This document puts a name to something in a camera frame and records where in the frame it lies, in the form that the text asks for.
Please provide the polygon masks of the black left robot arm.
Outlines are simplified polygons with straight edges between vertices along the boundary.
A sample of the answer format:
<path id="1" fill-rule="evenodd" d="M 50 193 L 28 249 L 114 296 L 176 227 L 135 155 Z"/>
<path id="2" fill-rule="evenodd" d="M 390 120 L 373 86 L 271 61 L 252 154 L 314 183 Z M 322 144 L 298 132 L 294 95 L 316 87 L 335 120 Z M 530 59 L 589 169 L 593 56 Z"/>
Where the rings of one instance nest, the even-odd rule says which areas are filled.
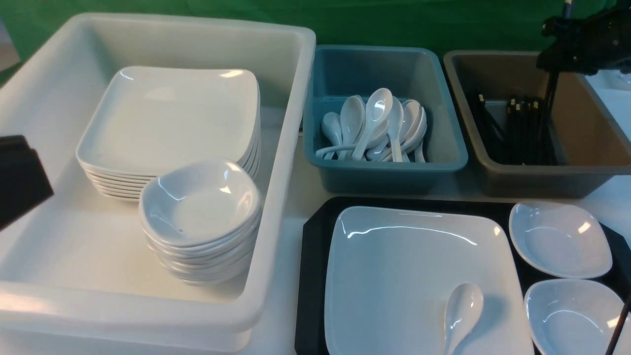
<path id="1" fill-rule="evenodd" d="M 0 229 L 54 195 L 37 151 L 23 135 L 0 138 Z"/>

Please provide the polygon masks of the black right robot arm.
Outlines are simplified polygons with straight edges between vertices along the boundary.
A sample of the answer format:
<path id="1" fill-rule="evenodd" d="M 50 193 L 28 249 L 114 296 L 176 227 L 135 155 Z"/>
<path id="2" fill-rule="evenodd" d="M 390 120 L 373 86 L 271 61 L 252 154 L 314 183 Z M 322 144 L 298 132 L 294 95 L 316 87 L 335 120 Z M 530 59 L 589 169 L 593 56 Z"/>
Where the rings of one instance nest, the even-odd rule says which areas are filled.
<path id="1" fill-rule="evenodd" d="M 618 0 L 583 19 L 571 18 L 572 3 L 564 1 L 561 16 L 547 18 L 541 29 L 543 37 L 555 38 L 536 61 L 536 67 L 548 73 L 535 138 L 536 162 L 543 165 L 557 164 L 546 133 L 561 72 L 590 76 L 600 70 L 630 72 L 630 2 Z"/>

